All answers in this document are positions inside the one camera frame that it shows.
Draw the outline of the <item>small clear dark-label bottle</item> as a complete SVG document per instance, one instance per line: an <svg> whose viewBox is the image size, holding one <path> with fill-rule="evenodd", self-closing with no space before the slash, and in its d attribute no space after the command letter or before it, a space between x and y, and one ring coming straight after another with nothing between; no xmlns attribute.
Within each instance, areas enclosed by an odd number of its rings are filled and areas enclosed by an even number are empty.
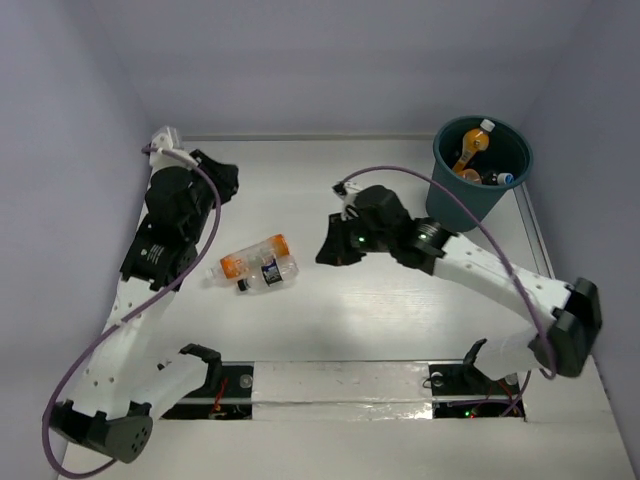
<svg viewBox="0 0 640 480"><path fill-rule="evenodd" d="M266 292L288 285L298 274L299 268L293 256L271 257L238 280L237 287L240 292Z"/></svg>

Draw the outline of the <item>clear orange-label bottle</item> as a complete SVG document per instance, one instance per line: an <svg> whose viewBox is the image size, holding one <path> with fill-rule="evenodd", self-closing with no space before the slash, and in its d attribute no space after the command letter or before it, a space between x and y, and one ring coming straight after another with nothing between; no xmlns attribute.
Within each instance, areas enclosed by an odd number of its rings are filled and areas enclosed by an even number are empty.
<svg viewBox="0 0 640 480"><path fill-rule="evenodd" d="M273 235L216 261L207 270L204 284L206 286L228 286L245 278L251 270L265 265L269 259L289 254L290 250L285 236L283 234Z"/></svg>

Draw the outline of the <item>small orange juice bottle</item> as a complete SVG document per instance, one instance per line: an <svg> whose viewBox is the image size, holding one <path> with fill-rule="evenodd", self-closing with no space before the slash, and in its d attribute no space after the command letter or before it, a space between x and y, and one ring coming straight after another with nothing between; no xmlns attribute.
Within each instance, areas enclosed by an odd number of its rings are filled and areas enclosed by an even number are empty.
<svg viewBox="0 0 640 480"><path fill-rule="evenodd" d="M476 170L474 170L474 169L465 169L465 170L462 170L462 171L459 173L459 176L460 176L462 179L464 179L464 180L466 180L466 181L468 181L468 182L474 183L474 184L481 184L481 183L482 183L482 177L481 177L481 175L480 175Z"/></svg>

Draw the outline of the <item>crushed clear plastic bottle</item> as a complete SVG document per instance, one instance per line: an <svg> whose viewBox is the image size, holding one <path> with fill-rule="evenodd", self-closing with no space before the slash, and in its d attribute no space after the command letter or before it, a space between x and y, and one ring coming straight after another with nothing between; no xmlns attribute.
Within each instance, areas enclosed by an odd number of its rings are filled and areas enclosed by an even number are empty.
<svg viewBox="0 0 640 480"><path fill-rule="evenodd" d="M513 183L515 176L509 172L490 170L482 174L481 179L484 185L501 186Z"/></svg>

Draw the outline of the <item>tall orange blue-label bottle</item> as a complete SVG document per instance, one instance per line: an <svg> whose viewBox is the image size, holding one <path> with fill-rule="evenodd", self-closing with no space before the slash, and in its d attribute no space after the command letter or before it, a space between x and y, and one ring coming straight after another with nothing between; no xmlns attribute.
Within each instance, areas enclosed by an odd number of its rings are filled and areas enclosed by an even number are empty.
<svg viewBox="0 0 640 480"><path fill-rule="evenodd" d="M452 167L454 173L461 173L477 153L488 149L490 134L494 128L495 123L493 121L483 119L478 127L469 130L463 136L460 156Z"/></svg>

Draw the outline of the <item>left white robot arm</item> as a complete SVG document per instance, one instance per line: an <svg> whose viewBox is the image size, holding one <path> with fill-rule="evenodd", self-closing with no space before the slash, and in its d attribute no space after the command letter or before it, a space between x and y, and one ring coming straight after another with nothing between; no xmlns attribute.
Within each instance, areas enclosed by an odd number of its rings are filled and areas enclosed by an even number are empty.
<svg viewBox="0 0 640 480"><path fill-rule="evenodd" d="M189 343L167 354L150 341L186 276L218 231L221 208L239 188L239 169L199 150L148 146L152 173L141 219L120 267L116 298L103 332L71 367L81 374L63 397L54 390L42 439L71 443L129 464L146 447L155 422L191 393L223 384L221 355Z"/></svg>

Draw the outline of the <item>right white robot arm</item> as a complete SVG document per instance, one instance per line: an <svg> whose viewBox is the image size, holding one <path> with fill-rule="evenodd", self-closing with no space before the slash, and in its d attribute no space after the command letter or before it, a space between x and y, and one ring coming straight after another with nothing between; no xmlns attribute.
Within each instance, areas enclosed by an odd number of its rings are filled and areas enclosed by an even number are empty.
<svg viewBox="0 0 640 480"><path fill-rule="evenodd" d="M551 279L519 266L505 266L466 236L430 217L413 218L390 189L352 182L332 188L342 202L330 215L319 264L348 266L369 253L388 253L400 265L462 285L530 322L529 329L500 341L480 339L464 357L462 384L482 392L512 373L545 369L576 378L602 328L597 286L578 278Z"/></svg>

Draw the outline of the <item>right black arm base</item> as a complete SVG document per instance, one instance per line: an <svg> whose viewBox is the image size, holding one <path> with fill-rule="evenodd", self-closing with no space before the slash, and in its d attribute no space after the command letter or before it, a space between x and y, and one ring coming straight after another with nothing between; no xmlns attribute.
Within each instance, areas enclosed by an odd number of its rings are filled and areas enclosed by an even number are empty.
<svg viewBox="0 0 640 480"><path fill-rule="evenodd" d="M491 380L475 367L486 339L473 344L462 361L436 363L428 367L422 387L432 395L435 419L526 417L518 379Z"/></svg>

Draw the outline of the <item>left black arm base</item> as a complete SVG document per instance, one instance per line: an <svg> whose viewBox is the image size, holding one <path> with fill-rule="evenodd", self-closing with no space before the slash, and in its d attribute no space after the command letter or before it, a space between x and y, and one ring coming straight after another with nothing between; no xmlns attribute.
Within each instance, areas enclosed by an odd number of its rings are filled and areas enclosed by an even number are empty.
<svg viewBox="0 0 640 480"><path fill-rule="evenodd" d="M189 393L169 409L165 420L251 420L254 364L223 363L215 387L205 386Z"/></svg>

